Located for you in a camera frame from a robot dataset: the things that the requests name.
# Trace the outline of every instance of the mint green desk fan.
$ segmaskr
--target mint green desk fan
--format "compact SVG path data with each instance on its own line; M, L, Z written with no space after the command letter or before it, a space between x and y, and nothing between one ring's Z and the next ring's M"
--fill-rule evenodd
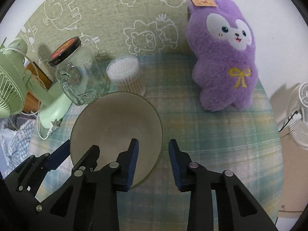
M46 91L37 76L25 69L28 47L22 38L16 38L6 48L3 43L0 45L0 118L20 113L31 90L41 102L38 119L42 126L48 129L58 126L72 101L63 93L59 82Z

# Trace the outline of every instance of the power cord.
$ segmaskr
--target power cord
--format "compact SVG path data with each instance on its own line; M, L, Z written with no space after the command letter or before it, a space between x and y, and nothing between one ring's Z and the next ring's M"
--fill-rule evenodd
M19 53L19 54L21 54L24 58L27 58L28 59L28 61L32 64L32 66L34 67L34 69L35 69L35 72L36 72L36 75L32 75L32 76L34 76L34 77L36 77L37 78L37 80L39 81L39 83L41 83L42 85L43 85L43 87L44 87L44 89L45 90L47 90L46 89L46 86L45 86L45 84L43 83L43 81L40 79L40 77L39 77L39 72L38 72L38 70L37 70L37 68L36 68L36 66L35 66L35 64L33 63L33 61L25 54L25 53L23 53L23 52L21 52L19 49L16 49L16 48L11 48L11 47L7 47L7 48L4 48L3 50L2 50L2 52L3 51L5 51L5 50L13 50L13 51L15 51L15 52L17 52L17 53ZM50 125L50 127L49 127L49 130L48 130L48 132L47 132L47 136L46 137L42 137L42 134L41 134L41 132L40 132L40 130L39 130L39 119L38 119L38 116L39 116L39 108L40 108L40 101L38 101L39 103L39 105L38 105L38 111L37 112L35 112L35 113L31 113L31 114L26 114L26 113L24 113L24 112L21 112L23 115L28 115L28 116L36 116L36 114L37 114L37 120L36 120L36 128L37 128L37 131L38 131L38 135L39 135L39 137L42 139L42 140L46 140L59 126L54 126L52 123L51 123L51 125Z
M282 131L282 130L288 125L288 123L290 122L290 120L293 118L293 116L294 116L295 114L298 114L298 111L295 111L295 112L292 114L292 116L290 117L290 119L288 119L287 123L281 128L281 130L279 130L279 132Z
M43 83L43 81L42 81L42 80L40 79L40 77L39 77L39 74L38 74L39 72L38 72L38 69L36 68L35 64L33 63L33 61L32 61L24 52L20 51L20 50L17 49L17 48L11 48L11 47L4 48L4 49L2 50L2 52L4 52L5 50L12 50L12 51L15 51L15 52L21 54L24 58L27 58L28 61L32 64L32 66L33 66L34 69L35 69L36 75L32 75L32 76L36 77L37 80L39 81L39 83L41 83L41 85L43 85L44 89L47 90L45 84ZM39 102L39 103L38 103L38 104L39 104L39 105L38 105L38 111L36 111L35 113L26 114L26 113L24 113L24 112L22 112L22 111L21 111L21 113L22 113L23 115L26 115L26 116L27 116L27 115L28 115L28 116L36 115L36 114L39 112L39 107L40 107L40 101L38 101L38 102Z
M15 126L15 124L12 122L12 120L11 120L11 118L9 117L9 120L10 120L10 122L11 122L11 124L12 124L12 126L13 126L13 128L15 128L16 130L18 130L18 128Z
M38 122L39 120L37 119L36 120L36 128L37 128L37 131L38 131L38 136L42 139L42 140L46 140L49 136L51 136L52 135L52 133L54 132L54 131L56 131L57 130L57 128L58 128L58 126L56 126L55 127L55 129L53 129L53 124L51 123L50 124L50 127L49 127L49 130L48 130L48 132L47 132L47 136L46 137L43 137L42 136L42 134L41 134L41 131L39 130L39 122Z

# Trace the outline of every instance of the jar lid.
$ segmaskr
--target jar lid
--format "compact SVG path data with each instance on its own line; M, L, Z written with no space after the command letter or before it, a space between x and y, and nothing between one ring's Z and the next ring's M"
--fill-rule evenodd
M52 54L52 60L48 63L52 67L57 66L59 63L68 58L80 45L81 40L78 36L66 41Z

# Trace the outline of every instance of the ceramic bowl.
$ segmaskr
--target ceramic bowl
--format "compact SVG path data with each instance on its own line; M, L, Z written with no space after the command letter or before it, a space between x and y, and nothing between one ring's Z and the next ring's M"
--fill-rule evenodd
M70 137L75 165L92 146L100 147L96 170L126 151L132 138L139 140L139 154L132 187L142 183L158 163L163 144L160 118L141 96L114 92L89 104L77 118Z

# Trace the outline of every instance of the purple plush toy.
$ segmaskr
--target purple plush toy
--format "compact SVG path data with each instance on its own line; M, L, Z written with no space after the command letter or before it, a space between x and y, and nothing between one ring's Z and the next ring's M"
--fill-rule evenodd
M190 19L186 39L198 58L192 78L202 88L201 105L218 111L252 104L258 81L255 41L251 28L231 0L215 0L218 7L188 2Z

